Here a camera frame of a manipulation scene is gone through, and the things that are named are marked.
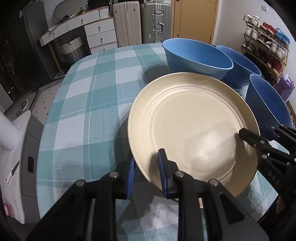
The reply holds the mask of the white electric kettle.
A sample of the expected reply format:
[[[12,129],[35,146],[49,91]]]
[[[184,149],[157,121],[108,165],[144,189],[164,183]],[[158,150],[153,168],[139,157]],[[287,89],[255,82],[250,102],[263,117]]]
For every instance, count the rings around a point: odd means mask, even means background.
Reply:
[[[2,112],[0,115],[0,143],[12,151],[19,142],[19,130]]]

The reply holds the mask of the silver grey suitcase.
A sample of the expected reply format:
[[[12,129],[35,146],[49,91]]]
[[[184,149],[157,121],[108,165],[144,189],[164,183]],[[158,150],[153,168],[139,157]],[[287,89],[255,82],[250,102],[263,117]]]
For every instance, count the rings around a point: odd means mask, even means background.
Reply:
[[[162,43],[171,37],[171,5],[159,1],[140,5],[142,42]]]

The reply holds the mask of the grey white side cabinet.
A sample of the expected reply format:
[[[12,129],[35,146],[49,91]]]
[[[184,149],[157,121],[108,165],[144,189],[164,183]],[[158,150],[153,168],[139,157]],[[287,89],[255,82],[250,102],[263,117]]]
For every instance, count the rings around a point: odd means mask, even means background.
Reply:
[[[2,206],[7,216],[23,225],[38,223],[37,160],[44,126],[29,110],[12,123],[19,142],[12,151],[1,145]]]

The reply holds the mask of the black refrigerator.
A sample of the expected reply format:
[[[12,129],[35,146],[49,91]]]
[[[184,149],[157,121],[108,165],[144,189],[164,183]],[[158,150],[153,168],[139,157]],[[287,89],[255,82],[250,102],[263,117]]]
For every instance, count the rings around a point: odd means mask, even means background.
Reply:
[[[1,70],[20,94],[37,91],[58,74],[50,48],[39,41],[48,28],[42,1],[1,13]]]

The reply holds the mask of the beige suitcase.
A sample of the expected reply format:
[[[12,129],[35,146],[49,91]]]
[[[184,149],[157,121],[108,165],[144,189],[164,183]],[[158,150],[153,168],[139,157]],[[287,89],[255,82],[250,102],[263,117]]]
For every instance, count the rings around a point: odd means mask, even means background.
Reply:
[[[113,2],[112,13],[118,47],[142,44],[140,5],[138,1]]]

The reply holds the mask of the patterned floor rug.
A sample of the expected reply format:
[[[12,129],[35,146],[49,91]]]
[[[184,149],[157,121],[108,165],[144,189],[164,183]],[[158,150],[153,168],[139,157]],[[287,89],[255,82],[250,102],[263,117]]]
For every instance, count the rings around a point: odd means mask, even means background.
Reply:
[[[63,80],[64,77],[60,77],[57,80],[40,87],[30,106],[32,115],[43,125],[46,122],[50,107]]]

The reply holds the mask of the wooden door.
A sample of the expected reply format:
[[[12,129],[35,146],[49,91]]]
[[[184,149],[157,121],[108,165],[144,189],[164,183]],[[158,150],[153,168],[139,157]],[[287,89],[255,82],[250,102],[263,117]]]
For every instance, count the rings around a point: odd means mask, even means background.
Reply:
[[[221,1],[179,0],[171,3],[171,37],[212,44]]]

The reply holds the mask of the shoe rack with shoes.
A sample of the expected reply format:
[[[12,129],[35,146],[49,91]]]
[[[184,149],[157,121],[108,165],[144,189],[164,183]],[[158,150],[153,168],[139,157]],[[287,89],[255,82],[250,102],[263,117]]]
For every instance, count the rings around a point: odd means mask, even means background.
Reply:
[[[290,53],[289,38],[279,29],[255,15],[244,15],[246,29],[241,45],[243,55],[249,58],[271,85],[276,85],[287,66]]]

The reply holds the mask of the woven laundry basket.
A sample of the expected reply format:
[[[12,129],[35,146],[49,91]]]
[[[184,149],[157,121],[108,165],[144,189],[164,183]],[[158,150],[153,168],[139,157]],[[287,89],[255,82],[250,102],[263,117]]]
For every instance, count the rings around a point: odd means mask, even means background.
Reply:
[[[69,43],[62,45],[61,54],[68,64],[75,63],[82,59],[86,55],[82,38],[80,36],[75,39],[73,38]]]

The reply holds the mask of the large cream plate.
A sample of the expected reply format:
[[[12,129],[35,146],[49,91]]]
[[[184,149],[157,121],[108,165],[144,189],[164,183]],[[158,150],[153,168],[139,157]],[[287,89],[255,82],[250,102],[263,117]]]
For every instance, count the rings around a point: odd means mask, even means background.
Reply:
[[[239,196],[256,173],[257,155],[238,133],[259,126],[245,100],[223,82],[196,73],[172,73],[149,83],[135,98],[128,142],[146,180],[161,188],[159,149],[201,181],[217,179]]]

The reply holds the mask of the white drawer desk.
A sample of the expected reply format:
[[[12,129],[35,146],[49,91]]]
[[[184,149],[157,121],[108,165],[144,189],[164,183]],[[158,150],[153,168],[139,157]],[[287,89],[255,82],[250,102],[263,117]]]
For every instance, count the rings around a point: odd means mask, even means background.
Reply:
[[[44,46],[76,30],[84,31],[87,40],[86,47],[92,54],[118,47],[114,19],[110,16],[107,6],[90,10],[50,28],[39,37],[39,42]]]

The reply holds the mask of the purple bag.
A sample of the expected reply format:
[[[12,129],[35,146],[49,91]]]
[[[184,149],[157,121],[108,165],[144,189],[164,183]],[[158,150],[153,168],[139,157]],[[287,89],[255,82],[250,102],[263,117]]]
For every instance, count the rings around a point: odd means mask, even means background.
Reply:
[[[283,101],[287,101],[295,88],[294,82],[290,79],[288,74],[283,74],[279,82],[275,86],[275,90],[281,96]]]

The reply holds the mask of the oval mirror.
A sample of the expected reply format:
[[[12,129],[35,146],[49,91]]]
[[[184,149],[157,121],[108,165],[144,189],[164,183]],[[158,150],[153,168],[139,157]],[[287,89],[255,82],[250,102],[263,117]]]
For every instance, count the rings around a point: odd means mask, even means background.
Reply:
[[[60,2],[53,11],[53,18],[56,21],[62,20],[66,15],[71,16],[75,12],[80,10],[80,7],[85,5],[85,1],[79,0],[66,0]]]

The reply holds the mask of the blue bowl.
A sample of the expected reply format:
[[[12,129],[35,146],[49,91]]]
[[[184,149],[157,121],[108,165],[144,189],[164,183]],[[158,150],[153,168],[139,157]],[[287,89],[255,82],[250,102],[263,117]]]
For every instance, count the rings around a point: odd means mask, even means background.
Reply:
[[[173,73],[199,73],[221,80],[234,67],[221,50],[197,40],[172,38],[163,41],[162,47]]]
[[[245,101],[258,125],[292,127],[288,108],[278,92],[262,77],[251,74]]]
[[[251,74],[262,75],[260,69],[239,52],[223,45],[216,45],[216,48],[225,53],[234,64],[233,68],[223,77],[223,80],[234,89],[246,87]]]

